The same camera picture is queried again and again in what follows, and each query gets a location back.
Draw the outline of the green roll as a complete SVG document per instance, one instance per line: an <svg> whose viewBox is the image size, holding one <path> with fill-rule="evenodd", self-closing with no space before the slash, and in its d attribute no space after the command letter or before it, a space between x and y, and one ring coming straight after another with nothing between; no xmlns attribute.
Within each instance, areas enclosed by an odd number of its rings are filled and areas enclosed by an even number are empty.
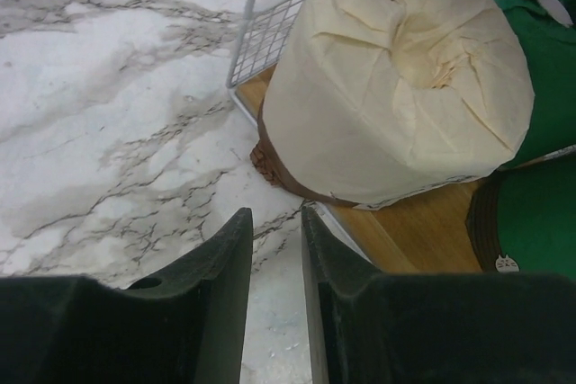
<svg viewBox="0 0 576 384"><path fill-rule="evenodd" d="M525 53L534 107L512 168L575 144L575 26L560 24L540 0L494 0ZM575 0L556 0L575 19Z"/></svg>
<svg viewBox="0 0 576 384"><path fill-rule="evenodd" d="M575 279L575 157L510 170L472 196L467 234L485 272Z"/></svg>

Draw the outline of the cream roll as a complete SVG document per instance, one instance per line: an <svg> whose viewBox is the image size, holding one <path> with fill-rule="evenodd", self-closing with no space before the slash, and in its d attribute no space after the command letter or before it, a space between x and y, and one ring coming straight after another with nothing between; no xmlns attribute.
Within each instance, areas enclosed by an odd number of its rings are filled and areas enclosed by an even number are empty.
<svg viewBox="0 0 576 384"><path fill-rule="evenodd" d="M251 158L296 195L378 210L513 159L534 98L494 0L304 0Z"/></svg>

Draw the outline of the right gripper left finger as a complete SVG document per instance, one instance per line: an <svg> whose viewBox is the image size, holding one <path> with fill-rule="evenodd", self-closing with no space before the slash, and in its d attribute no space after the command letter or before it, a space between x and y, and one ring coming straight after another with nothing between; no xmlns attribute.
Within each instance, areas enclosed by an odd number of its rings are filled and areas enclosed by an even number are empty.
<svg viewBox="0 0 576 384"><path fill-rule="evenodd" d="M126 289L84 275L3 278L2 382L238 382L252 242L243 208Z"/></svg>

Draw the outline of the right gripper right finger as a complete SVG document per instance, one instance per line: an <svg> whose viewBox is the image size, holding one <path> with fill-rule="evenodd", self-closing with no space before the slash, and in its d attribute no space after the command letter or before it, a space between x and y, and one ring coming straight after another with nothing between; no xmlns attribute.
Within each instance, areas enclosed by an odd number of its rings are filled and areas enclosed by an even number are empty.
<svg viewBox="0 0 576 384"><path fill-rule="evenodd" d="M537 273L385 273L301 213L316 383L572 383L575 285Z"/></svg>

